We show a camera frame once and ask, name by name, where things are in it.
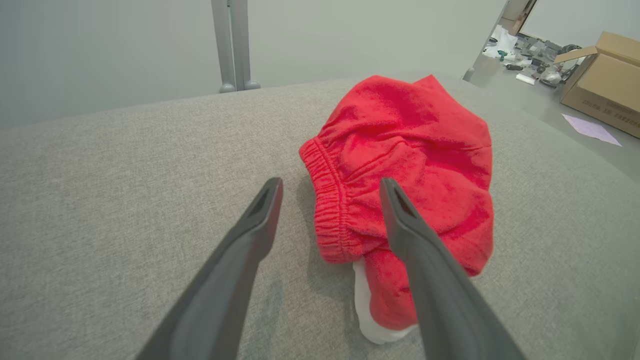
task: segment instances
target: cardboard box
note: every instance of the cardboard box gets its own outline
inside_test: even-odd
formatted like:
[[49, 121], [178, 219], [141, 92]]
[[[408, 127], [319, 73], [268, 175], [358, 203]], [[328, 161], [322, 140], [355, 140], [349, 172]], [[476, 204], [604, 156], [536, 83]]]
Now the cardboard box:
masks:
[[595, 46], [560, 54], [555, 63], [583, 56], [560, 102], [640, 138], [640, 42], [604, 31]]

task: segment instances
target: gray upholstered sofa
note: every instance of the gray upholstered sofa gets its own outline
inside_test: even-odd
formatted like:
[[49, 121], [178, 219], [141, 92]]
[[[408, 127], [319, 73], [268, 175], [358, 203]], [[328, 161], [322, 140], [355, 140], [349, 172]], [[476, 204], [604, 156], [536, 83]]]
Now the gray upholstered sofa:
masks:
[[[438, 78], [493, 138], [495, 252], [474, 284], [530, 359], [631, 358], [638, 185], [475, 86]], [[362, 337], [351, 266], [323, 263], [314, 243], [314, 191], [298, 147], [356, 82], [2, 131], [0, 358], [133, 358], [272, 176], [284, 179], [284, 201], [239, 358], [421, 358], [418, 334], [380, 347]]]

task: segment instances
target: cluttered floor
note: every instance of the cluttered floor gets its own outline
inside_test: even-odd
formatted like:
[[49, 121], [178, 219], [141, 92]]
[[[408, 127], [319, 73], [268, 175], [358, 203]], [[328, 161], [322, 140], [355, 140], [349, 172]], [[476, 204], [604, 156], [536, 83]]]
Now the cluttered floor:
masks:
[[[470, 82], [479, 88], [487, 89], [491, 96], [495, 96], [505, 107], [516, 107], [533, 115], [539, 121], [560, 130], [585, 146], [585, 151], [597, 153], [635, 182], [640, 183], [640, 138], [561, 104], [560, 92], [564, 86], [562, 84], [558, 84], [554, 88], [542, 84], [539, 79], [533, 85], [518, 80], [516, 78], [518, 74], [532, 78], [531, 76], [537, 73], [539, 68], [538, 64], [526, 65], [526, 63], [522, 70], [508, 70], [506, 68], [505, 64], [522, 61], [523, 57], [518, 55], [524, 51], [526, 51], [526, 44], [523, 44], [522, 38], [518, 38], [518, 41], [513, 44], [513, 50], [509, 53], [514, 55], [511, 57], [511, 61], [507, 59], [500, 61], [500, 57], [492, 58], [481, 54], [474, 64], [475, 71]], [[551, 67], [554, 57], [555, 54], [547, 50], [540, 58], [543, 62], [546, 58], [546, 65]], [[598, 132], [595, 135], [593, 134], [594, 128]]]

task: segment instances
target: white wall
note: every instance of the white wall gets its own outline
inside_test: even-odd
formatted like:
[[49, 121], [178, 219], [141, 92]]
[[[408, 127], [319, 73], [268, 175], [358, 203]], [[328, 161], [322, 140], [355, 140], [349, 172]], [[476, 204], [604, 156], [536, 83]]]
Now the white wall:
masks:
[[473, 66], [506, 0], [249, 0], [252, 79], [265, 86]]
[[220, 85], [209, 0], [0, 1], [0, 127]]
[[640, 40], [638, 0], [538, 0], [522, 33], [558, 45], [595, 45], [602, 31]]

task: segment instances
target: floor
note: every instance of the floor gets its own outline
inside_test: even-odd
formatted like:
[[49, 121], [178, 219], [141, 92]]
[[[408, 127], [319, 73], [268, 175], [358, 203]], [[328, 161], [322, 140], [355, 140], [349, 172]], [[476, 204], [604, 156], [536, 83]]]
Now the floor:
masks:
[[[560, 130], [585, 146], [585, 151], [599, 154], [636, 183], [640, 183], [640, 139], [560, 104], [558, 94], [553, 88], [539, 83], [529, 85], [516, 80], [518, 72], [506, 70], [498, 59], [481, 54], [474, 64], [474, 69], [475, 72], [470, 80], [472, 84], [487, 89], [492, 96], [506, 106], [515, 106]], [[602, 124], [622, 144], [622, 147], [576, 132], [562, 117], [562, 113]]]

